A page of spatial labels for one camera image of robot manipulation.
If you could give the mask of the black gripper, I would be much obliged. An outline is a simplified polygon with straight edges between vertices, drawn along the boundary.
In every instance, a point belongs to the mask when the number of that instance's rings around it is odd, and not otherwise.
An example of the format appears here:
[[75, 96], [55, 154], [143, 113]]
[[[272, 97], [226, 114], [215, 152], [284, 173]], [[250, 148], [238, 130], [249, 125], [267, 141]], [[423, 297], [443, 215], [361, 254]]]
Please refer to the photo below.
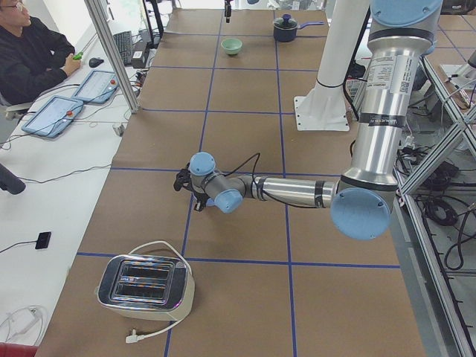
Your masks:
[[207, 206], [207, 194], [206, 193], [194, 193], [193, 194], [196, 203], [194, 206], [195, 211], [202, 211]]

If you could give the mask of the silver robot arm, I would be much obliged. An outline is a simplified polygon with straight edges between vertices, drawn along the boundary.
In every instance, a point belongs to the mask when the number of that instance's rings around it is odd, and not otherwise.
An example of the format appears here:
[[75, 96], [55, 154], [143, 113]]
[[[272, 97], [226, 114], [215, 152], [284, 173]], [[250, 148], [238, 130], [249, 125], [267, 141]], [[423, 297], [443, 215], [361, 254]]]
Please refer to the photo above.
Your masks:
[[393, 166], [406, 122], [419, 58], [434, 46], [441, 1], [337, 1], [315, 87], [295, 98], [300, 130], [343, 130], [344, 88], [358, 38], [367, 31], [367, 69], [350, 167], [337, 182], [227, 176], [214, 157], [196, 153], [187, 168], [196, 209], [212, 202], [231, 213], [245, 198], [327, 208], [335, 227], [353, 239], [382, 235], [397, 189]]

